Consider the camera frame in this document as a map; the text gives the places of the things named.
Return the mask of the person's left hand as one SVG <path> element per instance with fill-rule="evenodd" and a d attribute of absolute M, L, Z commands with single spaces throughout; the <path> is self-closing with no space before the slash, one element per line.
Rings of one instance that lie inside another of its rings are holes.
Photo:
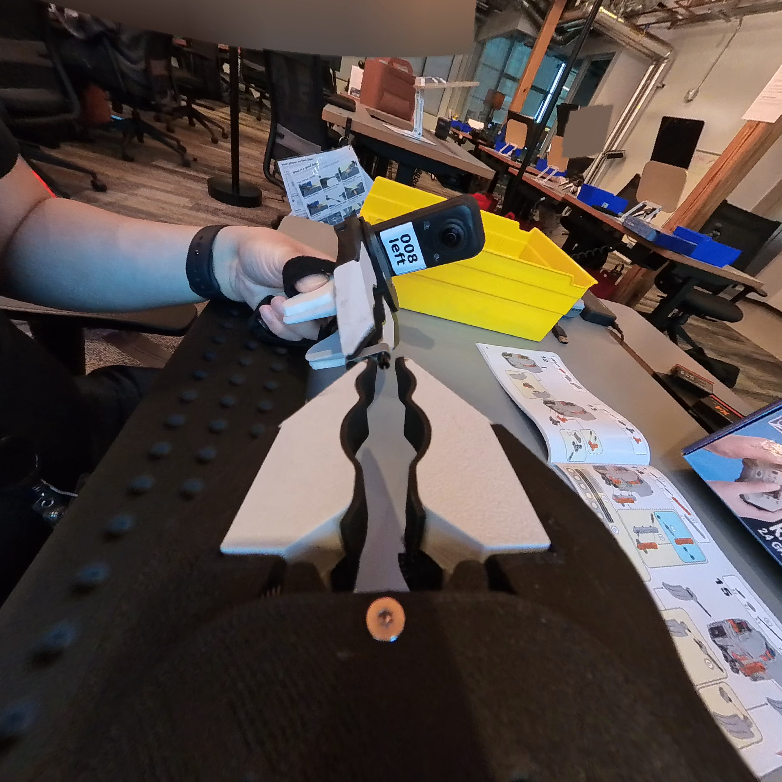
<path fill-rule="evenodd" d="M 213 243 L 213 272 L 220 291 L 235 301 L 258 305 L 273 290 L 282 289 L 281 273 L 294 257 L 332 258 L 270 228 L 227 227 Z M 289 341 L 316 339 L 324 319 L 296 325 L 284 323 L 285 297 L 275 296 L 259 308 L 260 320 L 276 336 Z"/>

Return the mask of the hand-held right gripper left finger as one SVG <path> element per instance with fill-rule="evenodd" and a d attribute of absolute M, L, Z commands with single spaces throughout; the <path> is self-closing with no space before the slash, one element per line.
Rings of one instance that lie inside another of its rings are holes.
<path fill-rule="evenodd" d="M 371 402 L 372 363 L 365 360 L 279 426 L 221 553 L 303 562 L 334 591 L 354 591 L 367 537 L 357 452 Z"/>

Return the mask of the wooden far desk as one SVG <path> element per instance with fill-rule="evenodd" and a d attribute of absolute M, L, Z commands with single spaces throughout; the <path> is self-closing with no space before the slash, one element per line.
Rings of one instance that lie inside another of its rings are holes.
<path fill-rule="evenodd" d="M 435 138 L 430 132 L 422 138 L 403 135 L 399 128 L 387 127 L 358 103 L 354 111 L 327 104 L 322 110 L 324 121 L 349 131 L 355 146 L 366 148 L 377 158 L 396 162 L 396 181 L 411 185 L 413 173 L 423 171 L 440 181 L 453 178 L 458 190 L 469 190 L 475 178 L 485 185 L 494 179 L 494 170 L 454 142 Z"/>

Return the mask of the black studded panel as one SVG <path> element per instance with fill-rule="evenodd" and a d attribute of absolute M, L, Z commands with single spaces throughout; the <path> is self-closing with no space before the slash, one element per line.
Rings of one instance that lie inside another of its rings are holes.
<path fill-rule="evenodd" d="M 303 359 L 210 305 L 2 607 L 2 780 L 190 780 L 302 706 L 279 555 L 219 552 Z"/>

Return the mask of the black power adapter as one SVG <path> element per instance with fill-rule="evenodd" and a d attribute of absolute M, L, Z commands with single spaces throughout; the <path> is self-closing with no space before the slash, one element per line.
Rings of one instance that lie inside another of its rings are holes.
<path fill-rule="evenodd" d="M 580 317 L 593 325 L 600 325 L 621 333 L 615 313 L 607 308 L 603 300 L 594 296 L 591 291 L 585 291 L 582 296 Z"/>

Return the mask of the open instruction booklet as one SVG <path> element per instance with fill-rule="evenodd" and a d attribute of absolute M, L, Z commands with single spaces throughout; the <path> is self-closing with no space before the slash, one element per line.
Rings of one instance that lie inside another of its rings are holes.
<path fill-rule="evenodd" d="M 759 777 L 780 768 L 780 622 L 742 579 L 649 443 L 557 354 L 476 344 L 541 431 L 548 461 L 624 551 L 661 612 L 683 668 Z"/>

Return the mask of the black floor stand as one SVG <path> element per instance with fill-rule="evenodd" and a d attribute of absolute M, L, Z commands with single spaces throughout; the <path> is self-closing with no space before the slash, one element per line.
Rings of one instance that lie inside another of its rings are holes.
<path fill-rule="evenodd" d="M 213 175 L 207 179 L 211 198 L 229 206 L 258 208 L 262 193 L 255 185 L 241 180 L 239 163 L 239 52 L 228 47 L 231 172 L 229 177 Z"/>

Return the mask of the brown bag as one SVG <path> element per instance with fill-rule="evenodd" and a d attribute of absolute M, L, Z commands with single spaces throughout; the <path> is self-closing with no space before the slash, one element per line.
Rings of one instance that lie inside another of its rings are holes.
<path fill-rule="evenodd" d="M 396 57 L 366 59 L 360 102 L 409 121 L 415 108 L 415 74 L 412 64 Z"/>

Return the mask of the blue toy box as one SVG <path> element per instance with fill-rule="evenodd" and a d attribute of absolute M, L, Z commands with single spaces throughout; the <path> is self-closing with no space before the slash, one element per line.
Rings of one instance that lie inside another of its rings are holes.
<path fill-rule="evenodd" d="M 781 562 L 781 402 L 683 450 L 699 477 L 764 550 Z"/>

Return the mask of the person's black shirt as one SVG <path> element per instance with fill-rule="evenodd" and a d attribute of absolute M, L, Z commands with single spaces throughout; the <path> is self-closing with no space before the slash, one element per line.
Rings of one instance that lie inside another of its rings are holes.
<path fill-rule="evenodd" d="M 1 120 L 0 120 L 0 135 L 1 135 L 1 161 L 0 161 L 0 178 L 4 179 L 13 169 L 19 156 L 19 145 L 15 140 L 12 132 L 9 130 L 7 123 L 5 122 L 7 116 L 5 107 L 1 103 Z"/>

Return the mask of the white stand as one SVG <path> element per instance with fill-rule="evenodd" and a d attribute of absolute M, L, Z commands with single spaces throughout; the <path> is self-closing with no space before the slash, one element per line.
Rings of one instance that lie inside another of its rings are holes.
<path fill-rule="evenodd" d="M 426 91 L 462 89 L 479 86 L 478 81 L 447 81 L 441 77 L 420 76 L 415 78 L 415 112 L 413 116 L 412 137 L 423 140 L 423 119 Z"/>

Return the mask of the laminated photo sheet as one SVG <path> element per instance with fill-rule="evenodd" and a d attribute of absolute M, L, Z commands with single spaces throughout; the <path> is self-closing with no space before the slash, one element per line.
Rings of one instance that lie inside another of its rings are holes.
<path fill-rule="evenodd" d="M 278 163 L 291 214 L 331 226 L 361 211 L 373 181 L 351 145 Z"/>

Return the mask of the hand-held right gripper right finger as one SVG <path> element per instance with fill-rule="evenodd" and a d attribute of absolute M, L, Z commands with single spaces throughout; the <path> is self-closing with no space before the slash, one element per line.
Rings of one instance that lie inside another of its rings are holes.
<path fill-rule="evenodd" d="M 411 591 L 435 591 L 461 562 L 551 546 L 490 420 L 413 360 L 395 361 L 414 448 L 399 567 Z"/>

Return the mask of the black flat device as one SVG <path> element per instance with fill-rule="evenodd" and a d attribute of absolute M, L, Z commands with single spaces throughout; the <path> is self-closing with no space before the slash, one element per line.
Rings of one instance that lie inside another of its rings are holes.
<path fill-rule="evenodd" d="M 698 392 L 701 396 L 710 396 L 714 393 L 713 382 L 688 367 L 674 365 L 670 371 L 670 376 L 677 382 Z"/>

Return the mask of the black wristband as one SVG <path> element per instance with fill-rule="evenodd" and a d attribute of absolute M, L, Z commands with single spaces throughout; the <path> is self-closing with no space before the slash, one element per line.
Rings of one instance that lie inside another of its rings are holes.
<path fill-rule="evenodd" d="M 220 289 L 213 267 L 213 244 L 227 225 L 200 228 L 192 237 L 185 261 L 185 273 L 191 291 L 202 300 L 229 301 Z"/>

